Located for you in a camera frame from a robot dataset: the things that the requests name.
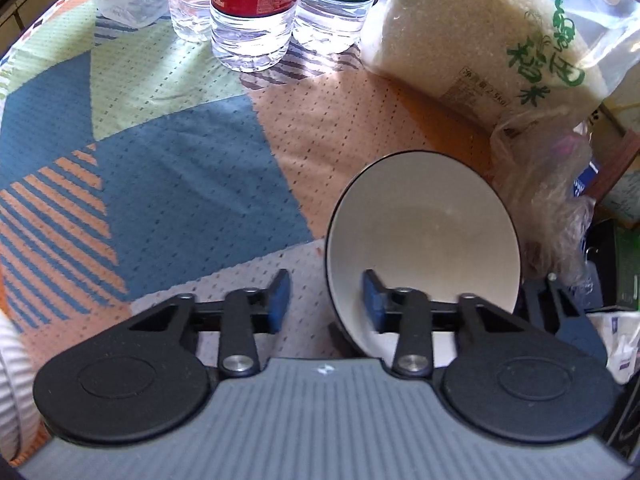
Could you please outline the crumpled clear plastic bag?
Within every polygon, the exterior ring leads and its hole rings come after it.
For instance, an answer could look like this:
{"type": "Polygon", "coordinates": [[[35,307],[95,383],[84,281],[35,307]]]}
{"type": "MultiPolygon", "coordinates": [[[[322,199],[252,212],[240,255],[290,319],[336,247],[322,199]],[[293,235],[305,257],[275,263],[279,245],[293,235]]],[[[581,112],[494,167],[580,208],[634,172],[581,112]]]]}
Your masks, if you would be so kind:
{"type": "Polygon", "coordinates": [[[591,162],[586,127],[523,114],[496,125],[490,148],[492,186],[518,234],[524,276],[553,274],[565,285],[582,284],[582,241],[596,203],[574,190],[591,162]]]}

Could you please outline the clear rice bag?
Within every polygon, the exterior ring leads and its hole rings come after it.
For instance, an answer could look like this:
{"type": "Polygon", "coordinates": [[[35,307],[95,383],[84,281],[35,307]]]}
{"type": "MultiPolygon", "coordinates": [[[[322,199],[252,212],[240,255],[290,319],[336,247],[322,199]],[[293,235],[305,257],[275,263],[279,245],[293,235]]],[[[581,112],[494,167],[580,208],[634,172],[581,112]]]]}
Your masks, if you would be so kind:
{"type": "Polygon", "coordinates": [[[637,0],[380,0],[359,47],[368,70],[492,129],[578,125],[638,41],[637,0]]]}

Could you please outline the white tissue pack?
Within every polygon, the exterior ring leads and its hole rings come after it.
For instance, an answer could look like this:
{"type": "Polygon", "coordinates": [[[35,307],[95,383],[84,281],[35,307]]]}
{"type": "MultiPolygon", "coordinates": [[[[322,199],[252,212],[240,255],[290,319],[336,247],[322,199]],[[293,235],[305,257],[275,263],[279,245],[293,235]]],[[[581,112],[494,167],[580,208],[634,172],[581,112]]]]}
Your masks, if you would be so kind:
{"type": "Polygon", "coordinates": [[[606,367],[618,384],[625,385],[639,370],[639,313],[600,312],[588,318],[605,345],[606,367]]]}

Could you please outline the red label water bottle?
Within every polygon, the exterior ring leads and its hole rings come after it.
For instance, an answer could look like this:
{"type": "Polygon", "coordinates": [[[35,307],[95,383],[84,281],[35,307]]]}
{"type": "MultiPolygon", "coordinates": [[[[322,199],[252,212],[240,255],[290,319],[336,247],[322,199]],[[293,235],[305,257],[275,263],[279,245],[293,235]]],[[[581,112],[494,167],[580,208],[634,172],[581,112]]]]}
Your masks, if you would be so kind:
{"type": "Polygon", "coordinates": [[[210,0],[212,50],[240,73],[275,66],[288,50],[297,0],[210,0]]]}

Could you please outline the green label water bottle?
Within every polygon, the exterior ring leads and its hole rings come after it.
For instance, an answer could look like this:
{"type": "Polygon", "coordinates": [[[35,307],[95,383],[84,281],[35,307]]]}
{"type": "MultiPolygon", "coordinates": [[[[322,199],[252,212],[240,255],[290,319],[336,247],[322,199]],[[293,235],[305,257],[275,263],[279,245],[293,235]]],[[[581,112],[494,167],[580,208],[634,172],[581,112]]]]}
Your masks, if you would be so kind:
{"type": "Polygon", "coordinates": [[[320,54],[348,50],[358,39],[374,0],[297,0],[293,36],[320,54]]]}

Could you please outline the white bowl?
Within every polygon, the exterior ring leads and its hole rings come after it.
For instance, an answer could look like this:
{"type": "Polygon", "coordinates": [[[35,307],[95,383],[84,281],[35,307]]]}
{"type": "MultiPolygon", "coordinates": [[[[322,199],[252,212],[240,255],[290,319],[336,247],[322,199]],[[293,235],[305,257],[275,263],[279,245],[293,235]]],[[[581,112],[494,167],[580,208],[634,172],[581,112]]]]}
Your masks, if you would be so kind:
{"type": "Polygon", "coordinates": [[[32,385],[32,361],[20,335],[4,312],[0,323],[1,456],[16,460],[34,442],[40,426],[32,385]]]}
{"type": "Polygon", "coordinates": [[[367,316],[365,270],[389,288],[419,289],[441,302],[472,292],[506,312],[522,278],[518,237],[497,193],[463,162],[429,151],[391,154],[357,174],[334,208],[324,255],[343,332],[385,362],[397,337],[376,332],[367,316]]]}

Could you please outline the patchwork tablecloth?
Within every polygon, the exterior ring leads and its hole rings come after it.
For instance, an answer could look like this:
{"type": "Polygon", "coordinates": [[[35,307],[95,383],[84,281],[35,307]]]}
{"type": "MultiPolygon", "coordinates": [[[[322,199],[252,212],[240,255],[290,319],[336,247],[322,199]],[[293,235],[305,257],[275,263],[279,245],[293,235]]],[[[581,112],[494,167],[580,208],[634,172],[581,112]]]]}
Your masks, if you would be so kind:
{"type": "Polygon", "coordinates": [[[333,359],[323,237],[342,189],[424,148],[489,174],[486,134],[366,72],[292,46],[240,75],[168,18],[132,29],[58,0],[1,65],[1,307],[35,366],[167,297],[212,301],[291,271],[263,356],[333,359]]]}

